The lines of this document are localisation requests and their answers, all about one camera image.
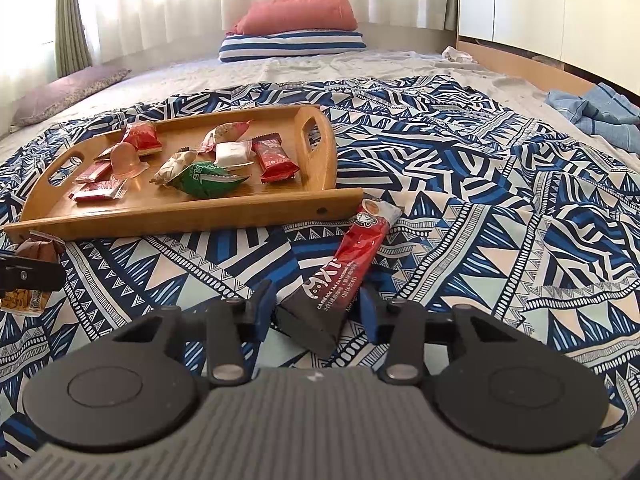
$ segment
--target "red snack package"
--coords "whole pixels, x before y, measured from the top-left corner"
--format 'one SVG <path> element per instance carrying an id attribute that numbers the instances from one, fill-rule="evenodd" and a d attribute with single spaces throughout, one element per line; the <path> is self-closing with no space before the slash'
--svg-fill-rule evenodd
<path id="1" fill-rule="evenodd" d="M 367 269 L 402 211 L 366 198 L 333 259 L 276 308 L 279 327 L 294 341 L 328 359 Z"/>
<path id="2" fill-rule="evenodd" d="M 276 182 L 294 176 L 300 168 L 287 156 L 282 148 L 280 134 L 272 133 L 255 137 L 253 150 L 262 166 L 262 183 Z"/>
<path id="3" fill-rule="evenodd" d="M 86 170 L 76 177 L 78 184 L 87 184 L 89 182 L 97 182 L 111 170 L 111 162 L 108 160 L 94 162 Z"/>
<path id="4" fill-rule="evenodd" d="M 124 129 L 122 142 L 133 144 L 138 152 L 138 156 L 162 151 L 162 144 L 158 140 L 156 127 L 149 121 L 127 124 Z"/>
<path id="5" fill-rule="evenodd" d="M 125 193 L 124 183 L 124 180 L 103 180 L 102 182 L 84 184 L 80 189 L 73 190 L 69 194 L 69 198 L 76 202 L 122 198 Z"/>

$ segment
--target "red pillow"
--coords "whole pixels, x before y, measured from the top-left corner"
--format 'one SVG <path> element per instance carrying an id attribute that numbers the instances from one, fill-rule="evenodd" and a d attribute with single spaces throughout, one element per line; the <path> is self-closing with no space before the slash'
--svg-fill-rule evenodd
<path id="1" fill-rule="evenodd" d="M 232 33 L 264 36 L 305 28 L 357 27 L 349 0 L 269 0 L 254 3 Z"/>

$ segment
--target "blue patterned bedsheet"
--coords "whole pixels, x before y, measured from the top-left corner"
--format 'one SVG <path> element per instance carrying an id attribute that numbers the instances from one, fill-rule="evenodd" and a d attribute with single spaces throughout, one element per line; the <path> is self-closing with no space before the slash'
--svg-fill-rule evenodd
<path id="1" fill-rule="evenodd" d="M 18 219 L 57 154 L 92 135 L 136 118 L 297 103 L 321 105 L 331 119 L 339 186 L 405 206 L 369 272 L 383 295 L 437 311 L 470 303 L 578 360 L 610 394 L 595 445 L 618 432 L 640 399 L 640 176 L 448 76 L 261 83 L 59 124 L 0 168 L 1 222 Z M 51 360 L 156 305 L 197 309 L 223 293 L 247 296 L 263 278 L 292 290 L 347 229 L 306 222 L 69 244 L 68 280 L 43 316 L 0 314 L 0 454 L 19 465 L 38 447 L 21 392 Z M 385 355 L 354 320 L 327 362 L 275 329 L 268 344 L 244 350 L 250 365 L 259 355 L 300 367 L 376 367 Z M 199 373 L 202 345 L 190 344 L 185 362 Z"/>

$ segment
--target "circular pad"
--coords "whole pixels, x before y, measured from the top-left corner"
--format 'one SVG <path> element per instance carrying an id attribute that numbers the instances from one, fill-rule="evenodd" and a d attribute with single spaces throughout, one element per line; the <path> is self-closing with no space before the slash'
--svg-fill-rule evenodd
<path id="1" fill-rule="evenodd" d="M 105 342 L 43 368 L 24 393 L 24 411 L 64 447 L 115 452 L 150 444 L 197 406 L 184 365 L 145 344 Z"/>
<path id="2" fill-rule="evenodd" d="M 515 342 L 482 344 L 453 361 L 436 380 L 434 402 L 466 436 L 528 453 L 590 443 L 609 405 L 588 368 Z"/>

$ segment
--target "gray ribbed surface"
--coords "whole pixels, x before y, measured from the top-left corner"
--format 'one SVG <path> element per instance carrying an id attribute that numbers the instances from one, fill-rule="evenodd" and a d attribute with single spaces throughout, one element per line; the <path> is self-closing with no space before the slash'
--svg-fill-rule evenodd
<path id="1" fill-rule="evenodd" d="M 30 480 L 615 478 L 587 446 L 544 456 L 484 449 L 450 430 L 416 388 L 388 386 L 368 368 L 262 370 L 250 384 L 215 390 L 162 442 L 98 456 L 47 445 L 19 473 Z"/>

